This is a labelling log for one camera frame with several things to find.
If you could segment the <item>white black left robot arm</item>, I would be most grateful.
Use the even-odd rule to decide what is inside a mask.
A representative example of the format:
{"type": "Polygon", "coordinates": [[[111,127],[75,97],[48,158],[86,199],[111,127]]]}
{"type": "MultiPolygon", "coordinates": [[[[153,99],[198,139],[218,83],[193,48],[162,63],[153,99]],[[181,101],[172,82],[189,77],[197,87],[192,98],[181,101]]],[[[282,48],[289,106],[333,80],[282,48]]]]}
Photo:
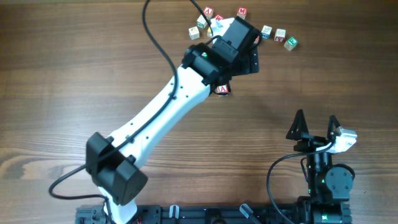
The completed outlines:
{"type": "Polygon", "coordinates": [[[159,141],[192,108],[236,75],[256,73],[252,61],[260,31],[236,17],[221,35],[191,45],[175,76],[130,122],[108,137],[94,133],[86,142],[86,171],[101,193],[110,223],[128,223],[137,213],[135,198],[148,178],[141,171],[159,141]]]}

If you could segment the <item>red A letter block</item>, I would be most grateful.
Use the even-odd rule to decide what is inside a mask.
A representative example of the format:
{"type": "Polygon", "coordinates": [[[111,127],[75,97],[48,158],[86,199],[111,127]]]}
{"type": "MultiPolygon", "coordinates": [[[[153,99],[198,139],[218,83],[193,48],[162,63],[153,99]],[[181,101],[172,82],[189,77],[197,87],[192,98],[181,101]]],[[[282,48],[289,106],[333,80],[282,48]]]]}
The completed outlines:
{"type": "Polygon", "coordinates": [[[229,85],[226,84],[226,85],[221,85],[221,86],[216,87],[215,93],[218,96],[226,96],[226,95],[228,95],[230,93],[229,85]]]}

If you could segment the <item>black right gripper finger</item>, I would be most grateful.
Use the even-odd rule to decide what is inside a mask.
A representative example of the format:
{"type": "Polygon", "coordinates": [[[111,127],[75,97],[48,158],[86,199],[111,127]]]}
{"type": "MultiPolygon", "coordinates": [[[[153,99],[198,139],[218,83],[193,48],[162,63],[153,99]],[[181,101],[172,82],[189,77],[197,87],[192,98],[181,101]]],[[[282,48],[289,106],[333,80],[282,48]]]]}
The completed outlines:
{"type": "Polygon", "coordinates": [[[305,120],[305,115],[303,109],[299,109],[296,112],[294,121],[287,132],[286,139],[289,140],[301,140],[305,135],[309,134],[307,127],[307,122],[305,120]]]}
{"type": "Polygon", "coordinates": [[[335,115],[331,115],[329,117],[328,129],[327,129],[327,140],[334,141],[335,140],[335,129],[340,127],[340,123],[338,122],[335,115]]]}

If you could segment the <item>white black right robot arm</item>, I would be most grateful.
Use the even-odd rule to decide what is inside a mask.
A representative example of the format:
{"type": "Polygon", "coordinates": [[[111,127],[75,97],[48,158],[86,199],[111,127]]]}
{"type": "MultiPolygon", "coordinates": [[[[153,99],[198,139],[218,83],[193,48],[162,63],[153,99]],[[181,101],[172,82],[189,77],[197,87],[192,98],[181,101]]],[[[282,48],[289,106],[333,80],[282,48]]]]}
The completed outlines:
{"type": "Polygon", "coordinates": [[[309,196],[297,199],[292,212],[294,223],[353,222],[347,202],[355,173],[350,166],[334,164],[332,155],[346,152],[356,143],[357,137],[354,130],[342,127],[333,115],[329,119],[327,136],[311,135],[303,110],[296,112],[286,138],[297,141],[294,150],[305,154],[307,164],[302,168],[309,196]]]}

